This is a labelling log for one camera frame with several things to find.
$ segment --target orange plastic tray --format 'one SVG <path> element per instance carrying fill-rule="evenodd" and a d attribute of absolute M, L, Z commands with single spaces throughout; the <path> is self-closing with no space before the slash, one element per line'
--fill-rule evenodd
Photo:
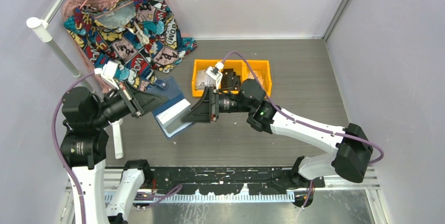
<path fill-rule="evenodd" d="M 192 96 L 201 97 L 204 93 L 203 90 L 196 89 L 196 78 L 198 71 L 206 70 L 208 67 L 214 67 L 215 64 L 222 60 L 199 60 L 195 59 L 195 64 L 193 67 L 193 77 L 192 77 Z M 268 60 L 248 60 L 250 66 L 254 71 L 260 74 L 264 82 L 262 83 L 264 89 L 268 95 L 272 91 L 272 79 L 270 76 L 270 65 Z M 249 76 L 249 69 L 247 65 L 242 60 L 226 60 L 224 62 L 224 68 L 232 68 L 238 75 L 241 76 L 241 81 L 245 81 Z"/>

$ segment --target colorful shirt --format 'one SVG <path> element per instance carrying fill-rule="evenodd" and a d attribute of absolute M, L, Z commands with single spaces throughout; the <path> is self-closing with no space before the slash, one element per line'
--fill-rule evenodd
<path fill-rule="evenodd" d="M 105 27 L 93 16 L 113 10 L 126 1 L 133 1 L 135 15 L 123 26 Z M 76 8 L 64 26 L 95 67 L 102 67 L 108 60 L 119 61 L 133 70 L 130 73 L 135 76 L 128 81 L 141 91 L 156 80 L 153 70 L 170 72 L 197 46 L 193 38 L 181 37 L 165 0 L 120 0 L 108 10 L 89 6 Z M 138 31 L 146 41 L 140 41 Z"/>

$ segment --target pink garment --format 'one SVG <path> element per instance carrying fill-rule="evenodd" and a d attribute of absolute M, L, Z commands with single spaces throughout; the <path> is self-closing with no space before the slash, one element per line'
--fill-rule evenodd
<path fill-rule="evenodd" d="M 79 7 L 85 0 L 67 0 L 63 7 L 62 7 L 62 15 L 63 20 L 66 21 L 69 17 L 71 17 L 74 14 L 74 10 Z M 116 3 L 119 0 L 88 0 L 85 5 L 91 6 L 98 9 L 110 9 L 111 7 L 115 6 Z M 86 69 L 88 72 L 92 72 L 94 70 L 94 65 L 91 63 L 91 61 L 88 59 L 87 55 L 82 51 L 82 49 L 79 47 L 79 45 L 73 40 L 73 43 L 75 44 L 75 47 L 77 51 L 79 52 L 79 55 L 85 64 Z M 97 81 L 99 82 L 100 86 L 102 87 L 102 92 L 107 93 L 110 91 L 111 87 L 104 82 L 100 76 L 95 76 Z"/>

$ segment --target dark gray floor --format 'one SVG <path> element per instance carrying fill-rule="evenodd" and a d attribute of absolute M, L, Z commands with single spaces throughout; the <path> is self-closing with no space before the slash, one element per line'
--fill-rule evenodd
<path fill-rule="evenodd" d="M 191 104 L 195 59 L 222 59 L 236 50 L 248 59 L 270 61 L 274 102 L 300 116 L 331 125 L 347 125 L 346 113 L 323 40 L 199 40 L 198 48 L 169 75 Z M 323 152 L 285 136 L 259 133 L 243 113 L 223 114 L 212 124 L 196 124 L 167 140 L 152 115 L 127 117 L 122 125 L 124 158 L 114 159 L 112 138 L 107 164 L 144 158 L 153 166 L 288 165 L 299 156 Z"/>

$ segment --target purple cable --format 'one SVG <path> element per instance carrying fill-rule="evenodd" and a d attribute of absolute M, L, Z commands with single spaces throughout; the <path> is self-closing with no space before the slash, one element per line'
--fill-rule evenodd
<path fill-rule="evenodd" d="M 301 209 L 303 209 L 303 210 L 304 210 L 304 207 L 306 206 L 306 204 L 308 203 L 309 196 L 311 195 L 312 187 L 313 187 L 313 181 L 311 180 L 311 182 L 309 183 L 308 195 L 306 195 L 306 200 L 304 201 L 303 206 L 301 206 Z"/>
<path fill-rule="evenodd" d="M 171 189 L 166 195 L 160 196 L 160 195 L 154 195 L 154 194 L 145 194 L 148 197 L 140 197 L 139 195 L 136 195 L 136 199 L 139 199 L 139 200 L 153 200 L 153 199 L 150 199 L 150 197 L 151 198 L 159 198 L 158 201 L 156 201 L 156 202 L 150 204 L 148 207 L 146 207 L 146 208 L 151 208 L 151 207 L 157 206 L 157 204 L 161 203 L 161 201 L 163 201 L 164 199 L 177 194 L 179 191 L 181 191 L 181 189 L 182 189 L 182 184 L 179 184 L 179 185 L 173 187 L 173 189 Z"/>
<path fill-rule="evenodd" d="M 74 88 L 77 84 L 79 84 L 81 81 L 85 80 L 86 78 L 90 77 L 94 75 L 94 72 L 89 73 L 88 75 L 78 79 L 77 81 L 75 81 L 68 89 L 66 92 L 70 91 L 72 88 Z M 51 123 L 51 132 L 52 132 L 52 142 L 54 143 L 54 148 L 56 149 L 57 152 L 57 156 L 59 156 L 60 161 L 63 164 L 63 167 L 65 168 L 65 170 L 67 170 L 67 173 L 70 175 L 72 182 L 74 183 L 74 185 L 76 186 L 76 190 L 77 190 L 77 194 L 79 195 L 79 201 L 80 201 L 80 216 L 81 216 L 81 220 L 83 224 L 87 223 L 87 216 L 85 214 L 85 200 L 83 198 L 83 192 L 82 192 L 82 188 L 80 187 L 80 183 L 77 180 L 76 175 L 72 172 L 71 168 L 69 167 L 67 161 L 65 160 L 65 158 L 63 157 L 62 151 L 60 150 L 59 147 L 59 142 L 57 141 L 57 135 L 56 135 L 56 119 L 57 119 L 57 114 L 59 113 L 59 109 L 62 106 L 62 98 L 60 98 L 59 102 L 57 103 L 56 106 L 56 110 L 54 111 L 54 114 L 52 115 L 52 123 Z"/>
<path fill-rule="evenodd" d="M 253 71 L 252 67 L 250 66 L 249 62 L 248 62 L 247 59 L 246 59 L 243 55 L 241 55 L 240 53 L 235 52 L 235 51 L 231 51 L 231 52 L 229 52 L 228 54 L 226 54 L 226 56 L 224 57 L 224 59 L 222 59 L 222 63 L 224 64 L 224 62 L 226 62 L 227 58 L 229 58 L 229 56 L 232 55 L 232 54 L 238 55 L 238 56 L 239 56 L 239 57 L 246 63 L 247 67 L 249 68 L 249 70 L 250 70 L 250 72 L 252 73 L 252 75 L 253 75 L 253 77 L 255 78 L 255 80 L 260 84 L 261 88 L 264 90 L 263 86 L 261 85 L 260 81 L 258 80 L 257 75 L 255 74 L 255 72 Z M 380 156 L 379 156 L 378 158 L 376 158 L 376 159 L 370 161 L 370 162 L 369 162 L 370 165 L 379 162 L 379 161 L 382 160 L 383 157 L 385 156 L 385 153 L 383 152 L 383 149 L 380 148 L 380 146 L 378 146 L 377 144 L 375 144 L 375 143 L 373 143 L 373 142 L 370 142 L 370 141 L 365 140 L 365 139 L 363 139 L 363 138 L 360 138 L 360 137 L 357 137 L 357 136 L 353 136 L 353 135 L 349 135 L 349 134 L 344 134 L 344 133 L 339 133 L 339 132 L 334 133 L 333 131 L 330 131 L 330 130 L 327 130 L 327 129 L 323 129 L 323 128 L 314 126 L 314 125 L 312 125 L 312 124 L 308 124 L 308 123 L 306 123 L 306 122 L 302 122 L 302 121 L 300 121 L 300 120 L 295 120 L 295 119 L 294 119 L 293 117 L 291 117 L 290 115 L 287 115 L 286 113 L 284 113 L 283 111 L 281 111 L 281 109 L 280 109 L 280 108 L 279 108 L 279 107 L 272 101 L 272 99 L 270 99 L 270 97 L 269 97 L 269 95 L 268 95 L 267 93 L 266 93 L 266 97 L 267 97 L 267 100 L 269 100 L 269 102 L 270 102 L 270 104 L 272 105 L 272 107 L 273 107 L 274 109 L 276 109 L 276 110 L 278 111 L 278 113 L 282 114 L 285 118 L 291 120 L 292 122 L 299 123 L 299 124 L 301 124 L 301 125 L 304 125 L 304 126 L 306 126 L 306 127 L 309 127 L 309 128 L 311 128 L 311 129 L 314 129 L 314 130 L 317 130 L 317 131 L 324 132 L 324 133 L 329 134 L 329 135 L 336 135 L 336 136 L 342 136 L 342 137 L 350 138 L 350 139 L 353 139 L 353 140 L 362 142 L 362 143 L 364 143 L 364 144 L 366 144 L 366 145 L 370 145 L 370 146 L 374 147 L 375 149 L 377 149 L 377 150 L 380 152 Z"/>

